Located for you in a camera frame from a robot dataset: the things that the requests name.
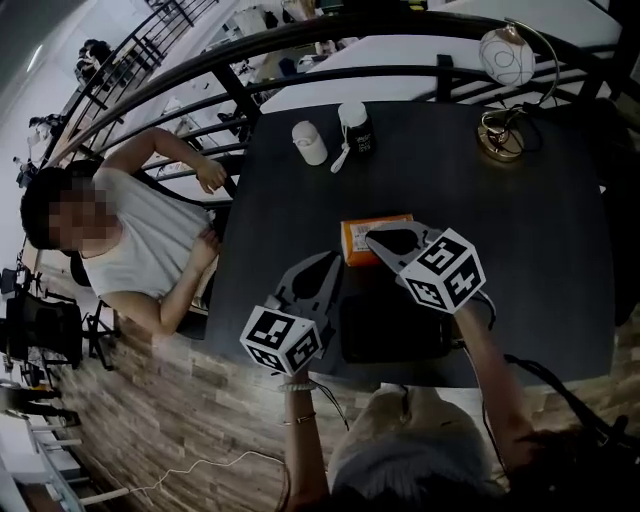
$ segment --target white cup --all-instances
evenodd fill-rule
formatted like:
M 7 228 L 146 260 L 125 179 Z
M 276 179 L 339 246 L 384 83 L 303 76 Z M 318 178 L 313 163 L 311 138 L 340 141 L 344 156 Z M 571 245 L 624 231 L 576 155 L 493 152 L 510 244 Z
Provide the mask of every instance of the white cup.
M 318 130 L 309 121 L 301 121 L 291 130 L 293 143 L 309 165 L 320 165 L 329 154 Z

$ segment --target orange box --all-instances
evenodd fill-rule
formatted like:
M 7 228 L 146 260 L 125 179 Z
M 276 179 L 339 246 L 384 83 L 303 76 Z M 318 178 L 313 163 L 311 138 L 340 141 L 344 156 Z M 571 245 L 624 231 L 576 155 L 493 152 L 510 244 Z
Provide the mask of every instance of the orange box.
M 372 229 L 399 220 L 413 220 L 413 215 L 408 213 L 406 215 L 379 217 L 377 219 L 343 220 L 340 223 L 340 231 L 342 252 L 347 265 L 350 267 L 362 267 L 379 264 L 380 259 L 369 250 L 364 237 Z

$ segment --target white shirt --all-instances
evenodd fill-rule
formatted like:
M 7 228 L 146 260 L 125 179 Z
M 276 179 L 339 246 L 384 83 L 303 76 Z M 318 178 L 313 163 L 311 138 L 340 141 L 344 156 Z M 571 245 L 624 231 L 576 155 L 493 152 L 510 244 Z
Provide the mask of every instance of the white shirt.
M 123 229 L 118 245 L 82 260 L 94 292 L 164 297 L 182 275 L 196 236 L 209 225 L 207 212 L 117 169 L 100 168 L 93 183 L 106 191 Z

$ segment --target ceiling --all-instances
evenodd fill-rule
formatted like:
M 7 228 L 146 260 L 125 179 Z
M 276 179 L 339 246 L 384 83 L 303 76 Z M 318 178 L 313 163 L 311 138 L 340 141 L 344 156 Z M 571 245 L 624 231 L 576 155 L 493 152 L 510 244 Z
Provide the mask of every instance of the ceiling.
M 0 0 L 0 115 L 27 80 L 35 49 L 84 0 Z

